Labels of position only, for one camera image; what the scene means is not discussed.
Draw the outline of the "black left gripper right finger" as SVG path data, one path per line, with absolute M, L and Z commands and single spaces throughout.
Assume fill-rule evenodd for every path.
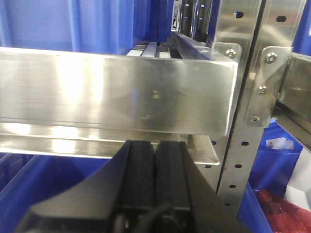
M 194 164 L 183 142 L 162 141 L 155 153 L 156 200 L 170 209 L 156 222 L 158 233 L 243 233 Z

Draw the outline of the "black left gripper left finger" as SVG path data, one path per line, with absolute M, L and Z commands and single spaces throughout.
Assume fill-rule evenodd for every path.
M 109 233 L 121 209 L 137 215 L 154 205 L 154 151 L 127 140 L 116 155 L 70 189 L 32 205 L 17 233 Z

